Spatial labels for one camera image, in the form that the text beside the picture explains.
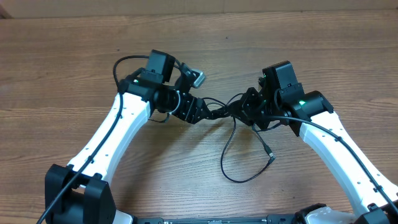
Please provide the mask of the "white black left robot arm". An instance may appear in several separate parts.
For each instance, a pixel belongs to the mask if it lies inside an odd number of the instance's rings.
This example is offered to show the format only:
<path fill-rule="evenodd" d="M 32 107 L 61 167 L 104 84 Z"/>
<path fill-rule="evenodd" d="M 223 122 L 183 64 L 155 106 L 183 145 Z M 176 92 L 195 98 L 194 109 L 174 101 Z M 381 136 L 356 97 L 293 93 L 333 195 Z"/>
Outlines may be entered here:
<path fill-rule="evenodd" d="M 135 223 L 133 215 L 118 210 L 111 182 L 127 147 L 153 112 L 190 124 L 229 115 L 226 105 L 211 111 L 189 93 L 204 82 L 201 71 L 158 50 L 144 59 L 145 67 L 115 80 L 113 105 L 87 145 L 66 166 L 54 164 L 47 171 L 39 223 Z"/>

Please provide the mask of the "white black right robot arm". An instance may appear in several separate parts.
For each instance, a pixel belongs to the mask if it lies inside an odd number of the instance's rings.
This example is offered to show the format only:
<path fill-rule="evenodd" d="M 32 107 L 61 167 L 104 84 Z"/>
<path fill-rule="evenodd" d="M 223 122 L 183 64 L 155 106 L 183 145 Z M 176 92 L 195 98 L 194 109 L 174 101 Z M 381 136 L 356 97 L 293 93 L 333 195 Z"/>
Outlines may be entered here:
<path fill-rule="evenodd" d="M 289 61 L 264 68 L 260 90 L 249 88 L 228 106 L 248 126 L 289 126 L 325 163 L 346 194 L 352 213 L 318 203 L 297 211 L 292 223 L 397 223 L 397 185 L 366 157 L 319 91 L 305 93 Z"/>

